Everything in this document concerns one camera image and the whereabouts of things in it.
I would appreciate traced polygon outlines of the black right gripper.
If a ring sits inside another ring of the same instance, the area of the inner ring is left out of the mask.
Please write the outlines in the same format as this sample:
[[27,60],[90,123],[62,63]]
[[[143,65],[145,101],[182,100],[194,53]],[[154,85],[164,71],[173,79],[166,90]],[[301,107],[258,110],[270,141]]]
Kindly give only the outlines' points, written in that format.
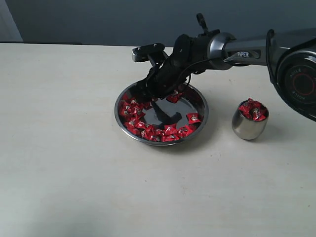
[[171,94],[191,74],[200,74],[212,69],[208,58],[209,43],[219,34],[214,30],[193,38],[180,35],[171,55],[160,65],[150,69],[148,75],[129,88],[129,93],[139,104],[156,102]]

